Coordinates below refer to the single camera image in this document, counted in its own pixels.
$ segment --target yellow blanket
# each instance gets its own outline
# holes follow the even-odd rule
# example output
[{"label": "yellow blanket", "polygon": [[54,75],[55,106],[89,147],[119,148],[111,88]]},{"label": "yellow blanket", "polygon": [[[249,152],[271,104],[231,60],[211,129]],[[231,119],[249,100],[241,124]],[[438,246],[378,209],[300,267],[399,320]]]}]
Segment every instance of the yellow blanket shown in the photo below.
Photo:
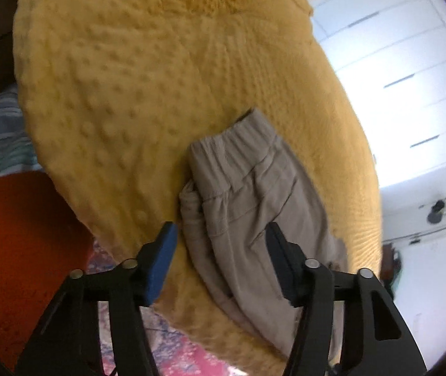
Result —
[{"label": "yellow blanket", "polygon": [[[258,107],[304,164],[349,252],[378,271],[367,140],[312,38],[306,0],[19,0],[19,98],[39,160],[116,260],[179,220],[187,148]],[[212,302],[180,237],[157,310],[260,375],[285,360]]]}]

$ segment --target blue and white striped cloth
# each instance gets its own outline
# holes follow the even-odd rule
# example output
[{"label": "blue and white striped cloth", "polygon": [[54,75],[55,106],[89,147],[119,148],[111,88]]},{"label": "blue and white striped cloth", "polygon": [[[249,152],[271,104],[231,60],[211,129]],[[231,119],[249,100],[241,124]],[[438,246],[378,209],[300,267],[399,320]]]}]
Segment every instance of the blue and white striped cloth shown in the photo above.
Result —
[{"label": "blue and white striped cloth", "polygon": [[11,85],[0,93],[0,176],[41,168],[24,131],[18,87]]}]

